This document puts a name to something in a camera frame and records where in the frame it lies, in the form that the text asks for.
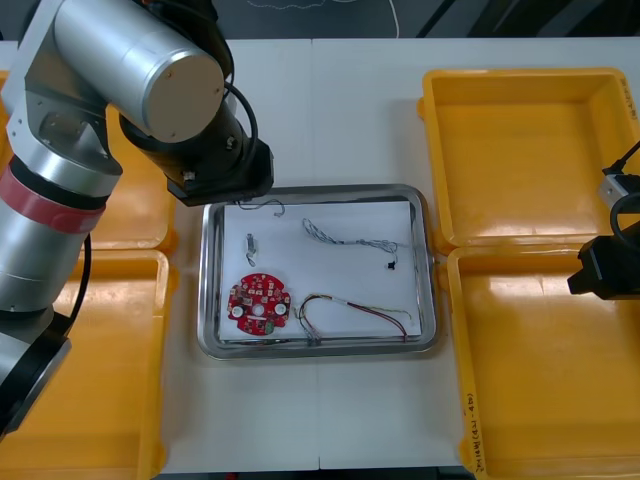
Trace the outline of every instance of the white wire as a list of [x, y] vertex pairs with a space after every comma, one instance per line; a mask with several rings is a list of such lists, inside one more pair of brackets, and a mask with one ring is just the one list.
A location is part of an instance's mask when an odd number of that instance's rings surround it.
[[389, 264], [389, 268], [395, 267], [395, 264], [398, 263], [398, 247], [400, 245], [396, 242], [391, 242], [389, 240], [365, 240], [363, 238], [359, 240], [336, 240], [316, 227], [308, 218], [302, 219], [302, 226], [311, 238], [319, 242], [327, 243], [329, 245], [364, 245], [367, 247], [377, 248], [383, 252], [393, 255], [393, 262], [392, 264]]
[[249, 5], [251, 5], [252, 7], [256, 7], [256, 8], [272, 8], [273, 10], [287, 10], [289, 8], [297, 8], [298, 10], [308, 10], [308, 9], [314, 8], [314, 7], [322, 7], [325, 3], [327, 3], [327, 0], [320, 0], [320, 3], [311, 3], [309, 5], [295, 5], [295, 4], [292, 3], [290, 5], [285, 5], [283, 7], [278, 7], [276, 5], [269, 5], [268, 3], [265, 3], [265, 4], [253, 3], [251, 0], [247, 0], [247, 3]]
[[393, 0], [389, 0], [389, 6], [391, 7], [391, 13], [393, 13], [393, 22], [396, 24], [396, 38], [400, 38], [400, 23], [398, 23], [398, 14]]
[[[288, 10], [289, 8], [295, 8], [298, 10], [309, 10], [310, 8], [323, 7], [327, 0], [320, 0], [320, 3], [310, 3], [309, 5], [296, 5], [295, 3], [291, 3], [289, 5], [283, 5], [279, 7], [277, 5], [271, 5], [268, 3], [254, 3], [251, 0], [246, 0], [249, 5], [255, 8], [271, 8], [273, 10]], [[331, 0], [335, 3], [354, 3], [358, 0]], [[393, 3], [393, 0], [389, 0], [389, 6], [391, 7], [391, 13], [393, 14], [393, 23], [396, 26], [396, 38], [400, 38], [400, 23], [398, 22], [398, 14], [396, 13], [396, 6]]]

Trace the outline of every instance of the electronic component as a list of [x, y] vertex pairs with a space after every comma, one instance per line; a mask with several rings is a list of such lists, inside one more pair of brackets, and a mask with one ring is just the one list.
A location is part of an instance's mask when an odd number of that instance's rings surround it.
[[257, 253], [258, 249], [256, 248], [256, 240], [253, 238], [253, 235], [247, 233], [247, 262], [249, 262], [249, 265], [252, 267], [256, 266], [256, 262], [253, 260], [253, 257], [255, 257]]
[[396, 242], [391, 242], [389, 240], [335, 240], [330, 237], [318, 227], [316, 227], [311, 220], [305, 218], [302, 220], [302, 226], [305, 231], [311, 236], [315, 238], [319, 242], [327, 243], [329, 245], [363, 245], [366, 247], [373, 247], [382, 250], [383, 252], [390, 253], [393, 255], [393, 261], [387, 264], [387, 268], [389, 270], [395, 270], [396, 264], [398, 263], [398, 247], [399, 245]]
[[[238, 328], [250, 335], [273, 333], [275, 327], [284, 327], [289, 318], [291, 296], [284, 289], [284, 284], [272, 275], [247, 275], [229, 293], [229, 319], [237, 321]], [[270, 291], [273, 295], [264, 295]]]

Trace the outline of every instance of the robotic arm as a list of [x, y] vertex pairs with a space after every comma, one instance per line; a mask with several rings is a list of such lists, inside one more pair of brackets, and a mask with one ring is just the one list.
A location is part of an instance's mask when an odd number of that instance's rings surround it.
[[[70, 349], [77, 309], [67, 318], [52, 305], [122, 173], [107, 143], [108, 104], [186, 205], [271, 188], [271, 151], [225, 81], [233, 59], [216, 20], [209, 0], [38, 7], [2, 90], [15, 156], [0, 176], [0, 438], [19, 427]], [[229, 93], [247, 111], [250, 137]]]

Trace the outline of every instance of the white cable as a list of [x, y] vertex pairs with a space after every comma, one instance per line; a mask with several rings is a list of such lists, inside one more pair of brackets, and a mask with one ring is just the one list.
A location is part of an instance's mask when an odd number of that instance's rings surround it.
[[325, 3], [327, 3], [327, 0], [320, 0], [320, 3], [311, 3], [309, 5], [291, 4], [291, 5], [285, 5], [283, 7], [278, 7], [276, 5], [269, 5], [268, 3], [260, 5], [258, 3], [253, 3], [251, 0], [247, 0], [247, 3], [252, 7], [256, 7], [256, 8], [272, 8], [274, 10], [287, 10], [289, 8], [297, 8], [298, 10], [308, 10], [309, 8], [322, 7]]
[[389, 0], [389, 6], [391, 7], [391, 13], [393, 13], [393, 21], [396, 24], [396, 38], [400, 38], [400, 23], [398, 23], [398, 14], [396, 13], [396, 6], [393, 4], [393, 0]]
[[[354, 3], [354, 2], [357, 2], [358, 0], [331, 0], [331, 1], [335, 3]], [[263, 3], [263, 4], [254, 3], [251, 0], [247, 0], [247, 3], [255, 8], [271, 8], [273, 10], [288, 10], [289, 8], [295, 8], [298, 10], [309, 10], [310, 8], [323, 7], [327, 3], [327, 0], [320, 0], [320, 3], [310, 3], [309, 5], [296, 5], [294, 3], [291, 3], [289, 5], [284, 5], [282, 7], [279, 7], [277, 5], [271, 5], [268, 3]], [[389, 6], [391, 7], [391, 13], [393, 14], [393, 23], [396, 26], [396, 38], [400, 38], [400, 23], [398, 22], [398, 14], [396, 13], [396, 6], [393, 3], [393, 0], [389, 0]]]
[[[358, 0], [331, 0], [331, 1], [335, 3], [353, 3], [353, 2], [357, 2]], [[270, 5], [268, 3], [263, 3], [263, 4], [254, 3], [251, 0], [247, 0], [247, 3], [252, 7], [256, 7], [256, 8], [272, 8], [274, 10], [287, 10], [289, 8], [297, 8], [298, 10], [308, 10], [310, 8], [324, 6], [324, 4], [327, 3], [327, 0], [320, 0], [320, 3], [310, 3], [309, 5], [296, 5], [292, 3], [290, 5], [284, 5], [282, 7], [278, 7], [277, 5]]]

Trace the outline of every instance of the red ring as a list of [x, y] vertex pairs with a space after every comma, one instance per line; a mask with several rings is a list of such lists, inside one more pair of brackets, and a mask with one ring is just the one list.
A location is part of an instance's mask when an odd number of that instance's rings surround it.
[[80, 210], [51, 201], [20, 183], [10, 168], [0, 177], [0, 199], [23, 217], [70, 234], [89, 233], [106, 208]]

